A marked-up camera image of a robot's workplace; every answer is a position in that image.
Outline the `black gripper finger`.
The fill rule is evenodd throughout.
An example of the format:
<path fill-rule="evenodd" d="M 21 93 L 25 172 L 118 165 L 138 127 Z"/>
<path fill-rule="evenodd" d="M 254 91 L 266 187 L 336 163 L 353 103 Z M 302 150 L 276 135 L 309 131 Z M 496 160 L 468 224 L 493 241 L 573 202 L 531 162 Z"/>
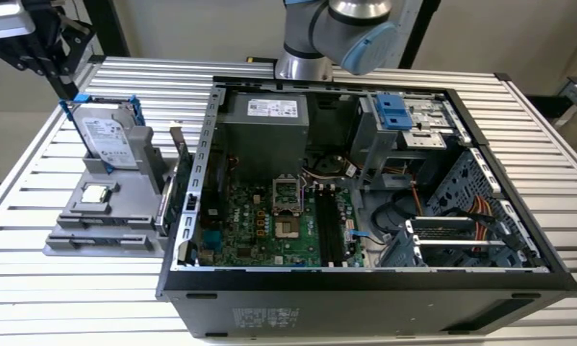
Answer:
<path fill-rule="evenodd" d="M 10 64 L 20 71 L 30 70 L 45 78 L 57 97 L 70 100 L 70 75 L 61 72 L 52 60 L 44 57 L 16 56 Z"/>
<path fill-rule="evenodd" d="M 85 54 L 86 47 L 94 37 L 94 29 L 90 24 L 74 19 L 62 19 L 61 39 L 68 46 L 68 52 L 61 59 L 60 81 L 64 85 L 61 99 L 73 99 L 78 93 L 73 77 L 78 64 Z"/>

